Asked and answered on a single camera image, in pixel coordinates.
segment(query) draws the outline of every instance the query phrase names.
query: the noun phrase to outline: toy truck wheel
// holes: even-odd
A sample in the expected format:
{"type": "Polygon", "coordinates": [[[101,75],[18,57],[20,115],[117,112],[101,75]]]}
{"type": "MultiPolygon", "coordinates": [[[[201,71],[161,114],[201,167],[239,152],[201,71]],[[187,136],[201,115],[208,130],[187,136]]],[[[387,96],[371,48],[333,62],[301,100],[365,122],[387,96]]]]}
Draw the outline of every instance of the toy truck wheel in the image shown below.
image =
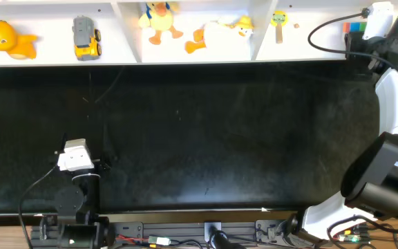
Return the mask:
{"type": "Polygon", "coordinates": [[[102,49],[101,49],[101,45],[96,45],[96,50],[97,50],[97,55],[101,55],[102,54],[102,49]]]}
{"type": "Polygon", "coordinates": [[[95,30],[95,39],[97,42],[101,41],[101,31],[95,30]]]}

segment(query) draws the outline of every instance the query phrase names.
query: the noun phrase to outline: toy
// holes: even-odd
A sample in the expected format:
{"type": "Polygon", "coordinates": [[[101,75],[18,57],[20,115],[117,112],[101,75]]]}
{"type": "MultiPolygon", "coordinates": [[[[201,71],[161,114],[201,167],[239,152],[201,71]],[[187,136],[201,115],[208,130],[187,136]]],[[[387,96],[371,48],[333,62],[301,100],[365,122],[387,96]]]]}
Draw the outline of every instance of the toy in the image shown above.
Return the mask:
{"type": "Polygon", "coordinates": [[[93,20],[88,17],[73,19],[73,41],[75,42],[76,58],[80,61],[98,59],[102,54],[101,32],[95,29],[93,20]]]}
{"type": "Polygon", "coordinates": [[[209,22],[203,29],[194,31],[194,41],[188,41],[185,44],[185,50],[191,54],[200,48],[214,47],[224,49],[231,47],[233,43],[246,42],[253,33],[252,20],[243,16],[234,24],[220,24],[218,22],[209,22]]]}
{"type": "Polygon", "coordinates": [[[271,19],[271,24],[276,27],[276,43],[283,43],[282,27],[287,24],[288,15],[283,11],[275,11],[273,18],[271,19]]]}
{"type": "Polygon", "coordinates": [[[0,21],[0,51],[5,51],[13,59],[34,59],[36,50],[32,42],[36,35],[20,35],[6,21],[0,21]]]}
{"type": "Polygon", "coordinates": [[[161,35],[163,31],[169,30],[174,39],[180,38],[184,35],[183,32],[176,30],[173,27],[173,14],[171,10],[178,11],[176,3],[167,2],[148,2],[146,3],[146,12],[139,19],[139,26],[147,28],[151,26],[155,31],[155,36],[151,37],[149,41],[154,45],[161,43],[161,35]]]}

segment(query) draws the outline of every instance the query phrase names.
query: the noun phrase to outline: toy handle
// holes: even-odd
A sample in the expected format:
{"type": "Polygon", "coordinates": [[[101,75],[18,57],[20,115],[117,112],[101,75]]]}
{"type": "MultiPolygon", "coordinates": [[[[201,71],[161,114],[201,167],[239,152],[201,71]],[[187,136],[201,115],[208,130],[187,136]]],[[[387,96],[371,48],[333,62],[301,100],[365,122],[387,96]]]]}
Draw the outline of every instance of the toy handle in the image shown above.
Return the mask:
{"type": "Polygon", "coordinates": [[[276,43],[281,44],[283,42],[282,36],[282,24],[276,25],[276,43]]]}

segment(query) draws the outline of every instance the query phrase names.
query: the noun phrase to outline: yellow hat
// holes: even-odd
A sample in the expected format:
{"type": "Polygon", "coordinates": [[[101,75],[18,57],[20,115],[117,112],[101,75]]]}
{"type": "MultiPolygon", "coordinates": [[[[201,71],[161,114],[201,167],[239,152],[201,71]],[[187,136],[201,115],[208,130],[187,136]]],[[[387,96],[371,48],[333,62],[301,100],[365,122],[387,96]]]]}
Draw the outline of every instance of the yellow hat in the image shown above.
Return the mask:
{"type": "Polygon", "coordinates": [[[252,19],[247,17],[247,16],[242,16],[240,18],[240,20],[238,21],[238,23],[234,24],[234,25],[237,26],[237,27],[246,28],[246,29],[253,29],[254,28],[254,26],[252,24],[252,19]]]}

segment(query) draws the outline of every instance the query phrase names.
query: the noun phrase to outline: plush toy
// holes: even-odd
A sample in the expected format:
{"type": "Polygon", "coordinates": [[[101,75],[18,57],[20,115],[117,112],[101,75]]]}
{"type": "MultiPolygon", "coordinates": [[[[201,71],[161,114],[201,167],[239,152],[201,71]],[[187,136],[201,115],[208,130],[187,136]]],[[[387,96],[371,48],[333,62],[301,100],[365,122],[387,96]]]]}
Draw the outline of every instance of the plush toy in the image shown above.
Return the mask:
{"type": "Polygon", "coordinates": [[[185,50],[191,54],[200,48],[225,49],[235,42],[246,42],[253,33],[252,20],[243,16],[234,24],[221,24],[213,21],[205,24],[203,29],[193,33],[194,41],[185,44],[185,50]]]}
{"type": "Polygon", "coordinates": [[[139,19],[139,26],[141,28],[151,26],[156,31],[155,36],[149,39],[152,44],[159,45],[161,43],[160,37],[162,32],[166,30],[170,30],[174,39],[184,35],[184,33],[173,27],[173,14],[171,10],[177,12],[178,5],[168,2],[146,3],[146,12],[139,19]]]}
{"type": "Polygon", "coordinates": [[[36,50],[32,42],[36,35],[20,35],[7,22],[0,21],[0,51],[5,51],[14,59],[34,59],[36,50]]]}

